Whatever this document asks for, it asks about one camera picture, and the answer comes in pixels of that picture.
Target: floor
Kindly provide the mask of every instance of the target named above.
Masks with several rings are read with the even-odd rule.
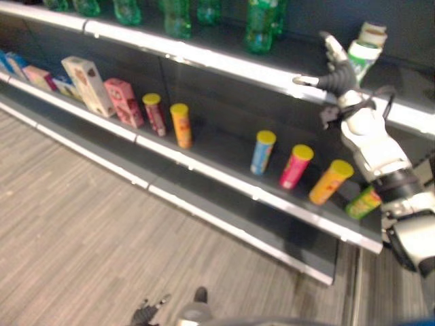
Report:
[[[127,183],[0,112],[0,326],[128,325],[171,293],[173,325],[194,290],[214,315],[391,325],[427,314],[416,275],[388,250],[340,255],[327,287]]]

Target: yellow lid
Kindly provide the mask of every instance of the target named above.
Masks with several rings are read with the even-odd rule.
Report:
[[[159,103],[161,100],[160,95],[156,93],[148,93],[143,95],[142,102],[148,105],[153,105]]]
[[[189,112],[189,107],[183,103],[176,103],[171,105],[171,114],[186,115]]]
[[[344,178],[349,178],[353,175],[352,165],[343,160],[333,160],[330,168]]]
[[[261,130],[257,133],[257,141],[264,144],[273,144],[277,140],[275,134],[269,130]]]
[[[309,161],[313,158],[314,151],[309,146],[298,144],[293,147],[292,154],[301,160]]]

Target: blue can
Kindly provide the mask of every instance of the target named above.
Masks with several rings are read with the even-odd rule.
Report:
[[[14,70],[10,66],[9,62],[6,60],[6,54],[5,52],[0,50],[0,67],[7,71],[8,73],[14,73]]]
[[[277,137],[271,131],[261,130],[258,132],[257,144],[251,163],[251,172],[253,174],[262,175],[264,170],[266,170],[267,162],[276,140]]]

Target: gray shelf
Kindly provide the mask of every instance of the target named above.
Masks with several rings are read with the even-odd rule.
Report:
[[[0,83],[0,109],[63,145],[328,285],[338,240]]]
[[[121,124],[115,117],[105,119],[97,116],[77,101],[61,94],[40,90],[15,77],[9,78],[9,84],[9,88],[23,90],[114,134],[129,134],[129,140],[135,139],[139,146],[183,164],[188,169],[202,173],[254,200],[291,214],[342,241],[352,242],[375,253],[382,250],[379,212],[357,221],[348,217],[343,210],[344,201],[350,200],[359,191],[350,181],[347,182],[347,187],[342,187],[341,194],[339,192],[325,205],[318,207],[309,202],[307,194],[321,172],[313,164],[298,187],[292,192],[286,192],[280,188],[278,180],[288,158],[287,154],[275,152],[265,175],[255,176],[249,171],[255,144],[225,133],[215,126],[193,123],[194,146],[185,150],[177,146],[175,135],[171,131],[166,137],[158,137],[148,124],[135,130]]]
[[[333,280],[338,240],[180,166],[150,191],[326,284]]]
[[[85,19],[71,12],[51,12],[42,6],[26,7],[0,0],[0,13],[108,39],[313,103],[335,101],[321,90],[292,83],[292,78],[301,73],[326,73],[326,66],[323,64],[325,51],[320,43],[286,38],[277,42],[269,55],[255,56],[248,54],[243,48],[244,29],[231,26],[232,32],[228,33],[229,26],[224,24],[194,30],[190,40],[180,41],[165,35],[162,14],[157,9],[141,5],[144,6],[142,12],[146,27],[137,28],[118,24],[110,5],[103,6],[100,18]],[[392,84],[399,91],[388,122],[435,139],[435,100],[427,94],[432,89],[433,73],[423,73],[388,62],[378,62],[373,71],[372,76],[369,73],[364,81],[365,89],[374,90],[379,86]],[[375,102],[380,110],[387,104],[383,98],[375,98]]]
[[[143,156],[134,143],[2,83],[0,108],[144,189],[169,165],[152,151]]]

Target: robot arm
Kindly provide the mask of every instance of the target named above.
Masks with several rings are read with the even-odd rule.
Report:
[[[321,36],[333,72],[323,77],[300,76],[293,82],[335,95],[336,111],[329,108],[326,115],[333,115],[343,143],[383,201],[383,214],[392,221],[386,234],[394,255],[405,268],[424,278],[434,277],[435,195],[424,192],[406,154],[387,134],[384,117],[370,99],[364,98],[340,43],[325,32]]]

